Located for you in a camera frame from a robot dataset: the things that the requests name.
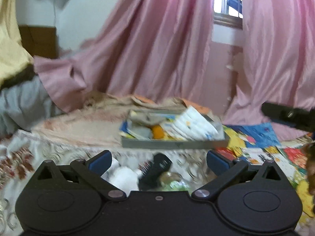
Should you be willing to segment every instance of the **window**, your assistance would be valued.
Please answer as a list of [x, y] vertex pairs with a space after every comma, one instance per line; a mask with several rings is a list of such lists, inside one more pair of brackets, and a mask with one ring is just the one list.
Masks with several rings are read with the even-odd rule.
[[215, 0], [214, 11], [216, 24], [235, 28], [243, 27], [242, 0]]

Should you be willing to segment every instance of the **pink curtain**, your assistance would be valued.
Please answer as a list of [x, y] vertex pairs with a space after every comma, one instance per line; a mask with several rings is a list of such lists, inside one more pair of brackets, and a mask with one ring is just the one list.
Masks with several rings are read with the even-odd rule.
[[119, 0], [86, 50], [66, 59], [35, 57], [36, 72], [65, 112], [81, 108], [92, 90], [199, 101], [213, 2]]
[[[266, 122], [265, 101], [315, 105], [315, 0], [243, 0], [244, 71], [225, 123]], [[273, 124], [280, 140], [303, 134]]]

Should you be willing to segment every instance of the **window sill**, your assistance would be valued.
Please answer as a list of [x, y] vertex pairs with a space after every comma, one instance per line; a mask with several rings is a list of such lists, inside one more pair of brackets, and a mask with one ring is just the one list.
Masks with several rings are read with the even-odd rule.
[[214, 23], [221, 26], [243, 29], [243, 19], [215, 12]]

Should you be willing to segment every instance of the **gray tray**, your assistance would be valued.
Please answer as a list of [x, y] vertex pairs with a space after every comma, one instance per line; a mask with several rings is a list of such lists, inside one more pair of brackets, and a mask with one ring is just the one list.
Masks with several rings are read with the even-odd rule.
[[[183, 111], [169, 111], [169, 110], [134, 110], [135, 112], [151, 112], [151, 113], [166, 113], [166, 114], [181, 114]], [[208, 121], [212, 119], [203, 114], [203, 117]], [[224, 140], [214, 141], [164, 141], [158, 139], [139, 140], [128, 137], [121, 137], [122, 147], [124, 148], [141, 148], [141, 149], [213, 149], [217, 147], [227, 147], [230, 137], [224, 133]]]

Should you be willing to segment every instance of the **gray fabric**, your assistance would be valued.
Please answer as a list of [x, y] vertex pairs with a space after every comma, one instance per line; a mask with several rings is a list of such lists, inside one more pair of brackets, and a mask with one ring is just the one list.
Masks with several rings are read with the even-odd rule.
[[0, 92], [0, 138], [30, 129], [63, 112], [52, 102], [38, 76]]

